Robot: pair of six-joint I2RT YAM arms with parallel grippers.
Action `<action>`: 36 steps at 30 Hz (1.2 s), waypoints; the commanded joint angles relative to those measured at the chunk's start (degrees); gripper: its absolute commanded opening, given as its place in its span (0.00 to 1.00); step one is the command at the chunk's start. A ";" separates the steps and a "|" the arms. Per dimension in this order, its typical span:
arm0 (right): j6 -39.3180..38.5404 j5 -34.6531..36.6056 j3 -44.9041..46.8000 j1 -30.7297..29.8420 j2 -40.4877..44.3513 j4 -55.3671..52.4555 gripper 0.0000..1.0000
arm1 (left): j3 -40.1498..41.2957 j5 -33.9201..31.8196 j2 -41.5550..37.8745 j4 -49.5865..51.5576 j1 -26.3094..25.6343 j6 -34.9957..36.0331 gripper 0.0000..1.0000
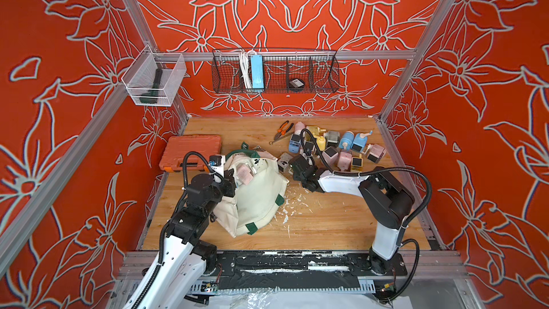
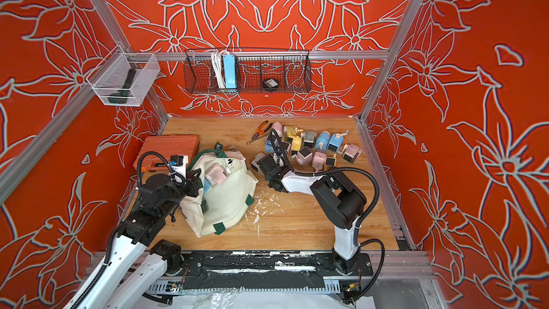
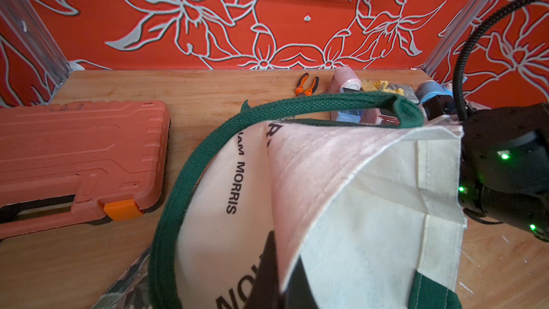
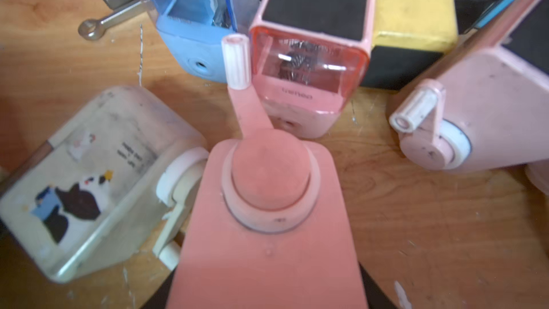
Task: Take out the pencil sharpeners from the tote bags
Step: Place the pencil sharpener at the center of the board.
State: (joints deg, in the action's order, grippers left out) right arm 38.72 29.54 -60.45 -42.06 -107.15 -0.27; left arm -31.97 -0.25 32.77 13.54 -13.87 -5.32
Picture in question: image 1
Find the grey white pencil sharpener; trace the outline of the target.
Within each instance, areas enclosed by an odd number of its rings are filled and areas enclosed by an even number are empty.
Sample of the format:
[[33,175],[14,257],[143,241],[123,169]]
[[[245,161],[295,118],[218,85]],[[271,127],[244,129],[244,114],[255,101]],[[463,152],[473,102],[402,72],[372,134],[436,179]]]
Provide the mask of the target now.
[[281,173],[284,173],[284,174],[293,173],[290,166],[290,161],[291,159],[293,159],[293,157],[294,156],[292,154],[289,154],[287,152],[284,152],[283,154],[280,155],[280,157],[278,157],[277,166]]

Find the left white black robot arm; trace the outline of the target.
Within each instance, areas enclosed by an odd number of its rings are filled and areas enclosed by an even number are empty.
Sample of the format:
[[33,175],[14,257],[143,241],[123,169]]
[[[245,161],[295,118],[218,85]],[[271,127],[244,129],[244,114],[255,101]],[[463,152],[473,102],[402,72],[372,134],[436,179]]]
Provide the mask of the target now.
[[171,218],[163,226],[159,250],[125,308],[179,308],[186,302],[203,306],[208,295],[191,295],[192,286],[217,268],[217,247],[200,240],[223,197],[234,197],[233,171],[203,173],[184,184]]

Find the blue crank pencil sharpener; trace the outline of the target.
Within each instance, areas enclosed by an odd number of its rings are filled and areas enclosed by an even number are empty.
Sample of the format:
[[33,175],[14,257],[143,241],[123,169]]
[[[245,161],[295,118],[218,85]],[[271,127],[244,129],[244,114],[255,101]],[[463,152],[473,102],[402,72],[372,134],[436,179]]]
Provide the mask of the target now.
[[357,133],[354,137],[353,144],[351,145],[351,150],[357,153],[362,153],[367,147],[368,137],[373,134],[373,131]]

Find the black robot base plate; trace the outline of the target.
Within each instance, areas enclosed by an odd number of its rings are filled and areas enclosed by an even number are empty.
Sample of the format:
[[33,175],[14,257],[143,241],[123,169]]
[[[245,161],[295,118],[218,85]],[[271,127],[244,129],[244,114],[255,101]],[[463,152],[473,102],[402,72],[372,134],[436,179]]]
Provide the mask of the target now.
[[217,267],[189,290],[193,296],[272,292],[373,294],[386,283],[406,278],[401,255],[374,263],[367,252],[228,250]]

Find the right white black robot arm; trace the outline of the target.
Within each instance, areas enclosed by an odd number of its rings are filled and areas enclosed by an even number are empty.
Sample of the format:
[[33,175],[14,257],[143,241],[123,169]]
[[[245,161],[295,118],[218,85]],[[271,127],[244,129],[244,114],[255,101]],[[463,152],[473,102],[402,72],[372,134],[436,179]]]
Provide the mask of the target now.
[[394,172],[414,173],[408,167],[376,167],[365,173],[346,173],[319,168],[302,155],[289,161],[293,179],[311,191],[343,193],[361,197],[377,221],[375,239],[369,250],[373,273],[383,276],[391,268],[391,260],[403,244],[413,211],[415,198]]

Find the yellow black square sharpener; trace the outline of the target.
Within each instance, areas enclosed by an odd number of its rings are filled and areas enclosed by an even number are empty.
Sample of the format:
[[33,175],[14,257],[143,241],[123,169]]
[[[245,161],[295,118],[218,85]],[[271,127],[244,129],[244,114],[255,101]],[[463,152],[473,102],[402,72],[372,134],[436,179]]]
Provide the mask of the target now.
[[353,157],[350,170],[352,172],[361,172],[363,170],[363,159],[361,157]]

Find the blue grey square sharpener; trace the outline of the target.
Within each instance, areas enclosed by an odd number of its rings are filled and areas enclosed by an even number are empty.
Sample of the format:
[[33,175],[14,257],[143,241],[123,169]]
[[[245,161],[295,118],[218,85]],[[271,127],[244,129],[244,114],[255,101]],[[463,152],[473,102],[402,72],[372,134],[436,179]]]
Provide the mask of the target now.
[[290,153],[299,154],[301,148],[301,137],[298,134],[293,134],[290,137],[288,150]]

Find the pink cube sharpener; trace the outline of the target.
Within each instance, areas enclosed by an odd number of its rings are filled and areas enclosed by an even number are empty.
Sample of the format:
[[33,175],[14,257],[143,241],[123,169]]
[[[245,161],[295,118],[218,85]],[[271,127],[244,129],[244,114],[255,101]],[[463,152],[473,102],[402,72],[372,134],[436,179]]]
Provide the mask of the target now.
[[335,165],[339,157],[339,151],[336,147],[330,146],[323,151],[323,157],[330,167]]

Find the grey clear pencil sharpener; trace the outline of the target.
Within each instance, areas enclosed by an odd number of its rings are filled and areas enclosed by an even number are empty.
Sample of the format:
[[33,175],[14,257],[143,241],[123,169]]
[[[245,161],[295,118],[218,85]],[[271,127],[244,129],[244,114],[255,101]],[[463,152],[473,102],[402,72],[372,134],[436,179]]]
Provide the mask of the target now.
[[337,131],[328,131],[324,134],[326,145],[328,147],[339,147],[340,133]]

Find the pink square pencil sharpener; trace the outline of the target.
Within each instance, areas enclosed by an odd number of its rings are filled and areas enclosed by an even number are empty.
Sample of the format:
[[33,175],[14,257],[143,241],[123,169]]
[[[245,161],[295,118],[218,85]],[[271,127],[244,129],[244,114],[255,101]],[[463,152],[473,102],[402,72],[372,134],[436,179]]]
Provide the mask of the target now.
[[247,164],[240,164],[237,167],[237,178],[243,185],[248,185],[254,178],[254,172]]

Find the yellow tall pencil sharpener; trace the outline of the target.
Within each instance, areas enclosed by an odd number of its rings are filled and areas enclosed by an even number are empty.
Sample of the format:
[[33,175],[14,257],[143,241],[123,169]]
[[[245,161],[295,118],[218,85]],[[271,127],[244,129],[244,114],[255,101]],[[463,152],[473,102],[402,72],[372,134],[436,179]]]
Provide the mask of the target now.
[[318,136],[316,138],[317,150],[322,152],[326,149],[326,138],[324,136]]

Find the cream tote bag green handles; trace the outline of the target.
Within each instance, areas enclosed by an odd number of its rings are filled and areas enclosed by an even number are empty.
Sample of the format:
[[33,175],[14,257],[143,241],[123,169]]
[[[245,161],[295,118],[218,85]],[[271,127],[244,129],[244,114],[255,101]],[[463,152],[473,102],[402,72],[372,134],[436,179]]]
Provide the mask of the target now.
[[[237,167],[247,164],[254,178],[243,185],[237,178]],[[268,152],[235,150],[226,156],[224,170],[234,170],[236,190],[234,197],[223,197],[213,215],[232,237],[253,235],[268,225],[285,203],[289,180],[277,166],[277,160]]]

